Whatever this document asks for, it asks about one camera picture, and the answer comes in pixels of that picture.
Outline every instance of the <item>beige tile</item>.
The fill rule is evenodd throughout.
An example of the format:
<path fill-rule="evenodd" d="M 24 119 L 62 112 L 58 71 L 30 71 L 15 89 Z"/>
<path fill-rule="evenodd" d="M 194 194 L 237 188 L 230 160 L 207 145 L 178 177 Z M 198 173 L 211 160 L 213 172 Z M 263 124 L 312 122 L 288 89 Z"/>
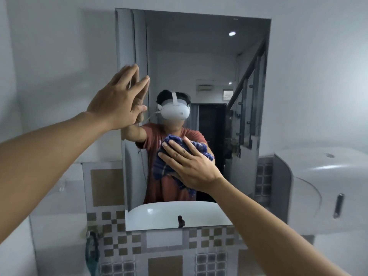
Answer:
<path fill-rule="evenodd" d="M 214 229 L 214 236 L 222 235 L 222 228 L 215 228 Z"/>
<path fill-rule="evenodd" d="M 124 205 L 122 169 L 91 170 L 94 207 Z"/>
<path fill-rule="evenodd" d="M 222 240 L 221 239 L 215 239 L 214 240 L 214 247 L 220 247 L 222 246 Z"/>
<path fill-rule="evenodd" d="M 189 242 L 189 249 L 197 248 L 197 241 Z"/>
<path fill-rule="evenodd" d="M 108 257 L 108 256 L 114 256 L 114 250 L 113 249 L 105 250 L 105 257 Z"/>
<path fill-rule="evenodd" d="M 132 248 L 132 251 L 133 251 L 133 255 L 138 255 L 141 253 L 141 247 L 133 247 Z"/>
<path fill-rule="evenodd" d="M 197 237 L 197 230 L 189 230 L 189 237 Z"/>
<path fill-rule="evenodd" d="M 113 245 L 114 242 L 113 242 L 113 238 L 112 237 L 104 237 L 103 238 L 103 245 L 106 246 L 106 245 Z"/>
<path fill-rule="evenodd" d="M 209 240 L 203 240 L 203 241 L 201 242 L 200 246 L 201 246 L 202 248 L 207 248 L 207 247 L 209 247 Z"/>
<path fill-rule="evenodd" d="M 127 243 L 127 238 L 126 238 L 126 236 L 118 236 L 118 237 L 117 237 L 117 243 L 118 243 L 118 244 L 126 244 L 126 243 Z"/>
<path fill-rule="evenodd" d="M 120 248 L 119 256 L 126 256 L 128 254 L 128 248 Z"/>
<path fill-rule="evenodd" d="M 209 236 L 209 228 L 202 229 L 202 236 Z"/>
<path fill-rule="evenodd" d="M 227 227 L 226 228 L 226 234 L 227 235 L 231 235 L 235 233 L 235 228 L 234 227 Z"/>
<path fill-rule="evenodd" d="M 116 211 L 116 218 L 117 219 L 125 219 L 125 211 Z"/>
<path fill-rule="evenodd" d="M 111 220 L 111 212 L 102 212 L 102 220 Z"/>
<path fill-rule="evenodd" d="M 261 276 L 264 272 L 249 250 L 239 250 L 238 276 Z"/>
<path fill-rule="evenodd" d="M 166 256 L 162 258 L 148 259 L 148 275 L 183 275 L 182 256 Z"/>

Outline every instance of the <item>ceiling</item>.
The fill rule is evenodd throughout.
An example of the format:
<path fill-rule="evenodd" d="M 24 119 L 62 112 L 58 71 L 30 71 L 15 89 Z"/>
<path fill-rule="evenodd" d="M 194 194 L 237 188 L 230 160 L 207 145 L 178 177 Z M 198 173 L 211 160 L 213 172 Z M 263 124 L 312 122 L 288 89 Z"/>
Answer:
<path fill-rule="evenodd" d="M 264 38 L 270 19 L 145 11 L 153 49 L 193 53 L 240 54 Z"/>

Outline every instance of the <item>dispenser handle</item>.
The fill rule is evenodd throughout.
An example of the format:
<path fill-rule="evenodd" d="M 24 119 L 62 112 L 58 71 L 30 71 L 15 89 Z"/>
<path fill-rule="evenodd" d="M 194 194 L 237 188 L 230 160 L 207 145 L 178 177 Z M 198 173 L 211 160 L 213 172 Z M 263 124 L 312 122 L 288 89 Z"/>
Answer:
<path fill-rule="evenodd" d="M 345 195 L 339 194 L 338 198 L 336 199 L 336 205 L 335 205 L 335 212 L 334 212 L 334 219 L 337 219 L 341 215 L 341 209 L 343 208 L 343 202 L 344 202 Z"/>

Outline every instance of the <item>white vr headset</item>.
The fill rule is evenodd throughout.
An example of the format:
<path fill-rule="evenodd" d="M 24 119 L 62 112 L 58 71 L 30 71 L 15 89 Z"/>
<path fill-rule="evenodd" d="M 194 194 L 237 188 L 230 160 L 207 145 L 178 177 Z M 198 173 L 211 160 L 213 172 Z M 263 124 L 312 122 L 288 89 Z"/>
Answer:
<path fill-rule="evenodd" d="M 185 120 L 189 117 L 190 107 L 186 101 L 177 99 L 176 92 L 171 92 L 172 99 L 166 100 L 162 105 L 157 104 L 159 111 L 164 119 L 180 119 Z"/>

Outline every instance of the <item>hand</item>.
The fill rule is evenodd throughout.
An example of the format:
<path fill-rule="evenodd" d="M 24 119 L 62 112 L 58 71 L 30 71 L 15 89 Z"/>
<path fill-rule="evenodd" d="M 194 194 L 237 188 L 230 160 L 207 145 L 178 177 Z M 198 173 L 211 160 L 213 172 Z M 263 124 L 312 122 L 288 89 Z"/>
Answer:
<path fill-rule="evenodd" d="M 88 106 L 87 112 L 103 120 L 107 130 L 118 130 L 133 125 L 138 116 L 147 110 L 147 106 L 142 104 L 133 105 L 136 97 L 143 101 L 150 84 L 149 76 L 138 82 L 137 72 L 139 76 L 137 65 L 123 67 L 99 90 Z M 131 80 L 134 85 L 128 89 Z"/>
<path fill-rule="evenodd" d="M 170 145 L 165 142 L 162 144 L 170 157 L 162 152 L 159 157 L 177 172 L 179 179 L 187 187 L 208 193 L 213 183 L 223 176 L 213 162 L 200 153 L 187 137 L 184 137 L 184 142 L 193 155 L 170 140 Z"/>

